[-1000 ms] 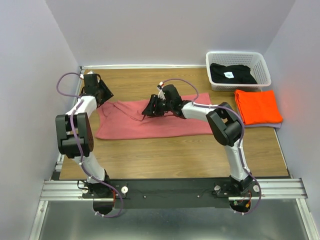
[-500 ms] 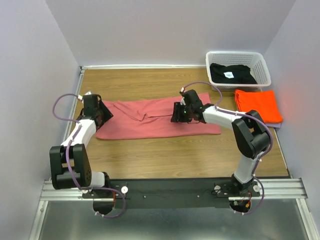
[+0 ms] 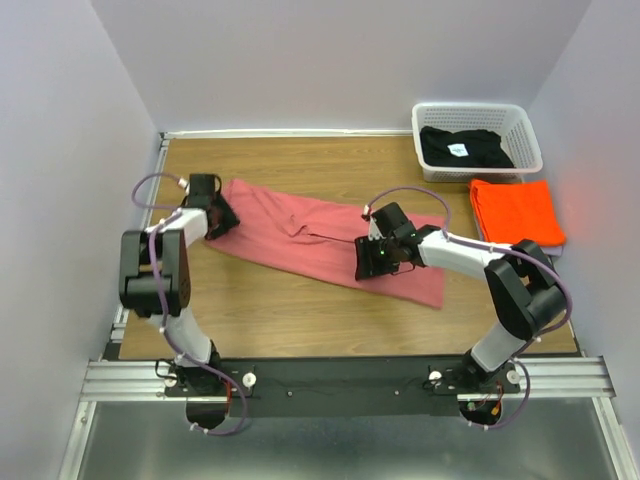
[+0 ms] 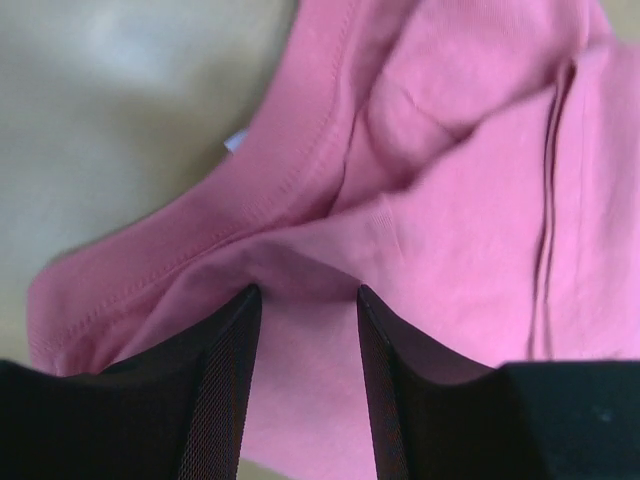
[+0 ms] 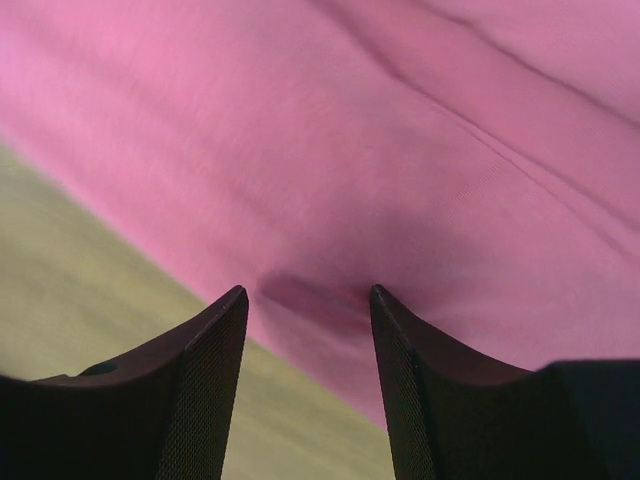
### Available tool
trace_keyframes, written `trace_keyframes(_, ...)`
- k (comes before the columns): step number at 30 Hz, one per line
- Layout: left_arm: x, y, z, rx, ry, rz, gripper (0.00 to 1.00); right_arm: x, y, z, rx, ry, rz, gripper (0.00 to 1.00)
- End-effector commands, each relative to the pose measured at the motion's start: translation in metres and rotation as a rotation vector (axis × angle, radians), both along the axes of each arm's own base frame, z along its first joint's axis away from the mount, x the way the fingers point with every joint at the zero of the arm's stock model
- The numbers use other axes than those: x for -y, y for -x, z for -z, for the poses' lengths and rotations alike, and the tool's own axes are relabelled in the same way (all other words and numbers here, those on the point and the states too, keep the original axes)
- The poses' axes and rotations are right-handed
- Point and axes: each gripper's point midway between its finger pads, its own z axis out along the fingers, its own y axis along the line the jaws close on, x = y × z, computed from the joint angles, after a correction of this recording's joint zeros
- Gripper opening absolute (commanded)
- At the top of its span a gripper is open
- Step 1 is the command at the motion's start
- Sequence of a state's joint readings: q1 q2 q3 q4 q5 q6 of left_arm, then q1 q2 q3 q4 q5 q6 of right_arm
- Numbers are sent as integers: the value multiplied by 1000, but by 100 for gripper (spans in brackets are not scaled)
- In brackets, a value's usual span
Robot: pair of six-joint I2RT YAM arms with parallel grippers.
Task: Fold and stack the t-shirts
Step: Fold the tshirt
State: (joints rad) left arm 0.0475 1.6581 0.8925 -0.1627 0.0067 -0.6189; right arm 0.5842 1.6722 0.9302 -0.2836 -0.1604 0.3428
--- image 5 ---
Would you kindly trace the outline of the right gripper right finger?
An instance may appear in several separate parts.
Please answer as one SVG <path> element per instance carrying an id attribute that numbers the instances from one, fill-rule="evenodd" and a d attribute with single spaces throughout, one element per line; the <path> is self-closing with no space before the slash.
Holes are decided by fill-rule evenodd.
<path id="1" fill-rule="evenodd" d="M 635 479 L 637 360 L 527 371 L 428 324 L 382 286 L 370 297 L 399 479 Z"/>

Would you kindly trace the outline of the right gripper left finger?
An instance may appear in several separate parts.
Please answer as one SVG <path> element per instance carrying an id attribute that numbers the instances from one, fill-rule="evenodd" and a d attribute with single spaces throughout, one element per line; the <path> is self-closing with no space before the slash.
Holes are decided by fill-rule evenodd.
<path id="1" fill-rule="evenodd" d="M 248 296 L 78 375 L 1 380 L 5 479 L 217 479 L 242 361 Z"/>

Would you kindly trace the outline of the pink t shirt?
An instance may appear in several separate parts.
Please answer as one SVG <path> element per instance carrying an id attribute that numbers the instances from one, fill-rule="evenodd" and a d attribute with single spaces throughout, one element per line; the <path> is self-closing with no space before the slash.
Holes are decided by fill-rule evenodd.
<path id="1" fill-rule="evenodd" d="M 520 367 L 639 353 L 635 1 L 5 1 L 1 134 L 377 425 L 375 284 Z"/>

